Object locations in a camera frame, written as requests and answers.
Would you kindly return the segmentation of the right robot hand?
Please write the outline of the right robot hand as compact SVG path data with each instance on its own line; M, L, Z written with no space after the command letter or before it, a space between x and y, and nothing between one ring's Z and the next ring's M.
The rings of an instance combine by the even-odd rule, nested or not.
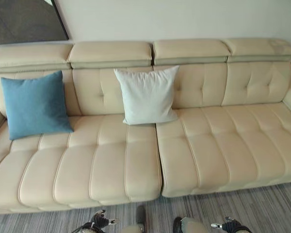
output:
M242 225L239 221L233 219L230 216L227 216L226 222L223 224L212 223L210 226L214 229L220 229L227 233L251 233L251 230Z

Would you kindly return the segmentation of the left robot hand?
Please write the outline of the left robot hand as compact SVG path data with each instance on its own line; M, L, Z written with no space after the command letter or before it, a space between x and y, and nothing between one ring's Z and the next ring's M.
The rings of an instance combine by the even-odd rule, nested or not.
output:
M109 226L109 225L115 225L119 223L119 219L117 218L111 218L108 219L105 217L106 210L99 210L97 211L91 220L83 226L83 232L84 233L103 233L103 228Z

